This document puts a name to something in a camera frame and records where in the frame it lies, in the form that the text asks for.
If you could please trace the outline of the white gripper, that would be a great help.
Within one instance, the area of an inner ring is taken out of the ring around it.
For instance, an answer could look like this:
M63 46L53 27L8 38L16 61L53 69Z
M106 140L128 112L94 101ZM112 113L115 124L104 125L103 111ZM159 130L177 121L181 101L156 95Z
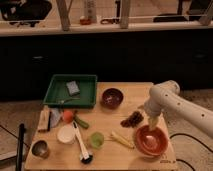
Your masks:
M158 116L161 114L161 110L162 106L154 100L149 99L144 103L144 111L149 116L148 125L150 131L153 131L157 127L159 121Z

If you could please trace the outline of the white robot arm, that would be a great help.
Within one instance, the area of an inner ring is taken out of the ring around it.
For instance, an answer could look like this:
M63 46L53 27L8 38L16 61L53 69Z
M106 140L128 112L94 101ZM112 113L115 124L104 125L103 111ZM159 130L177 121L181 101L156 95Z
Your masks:
M153 85L144 110L150 117L158 117L163 109L170 109L213 138L213 111L179 96L180 86L173 80Z

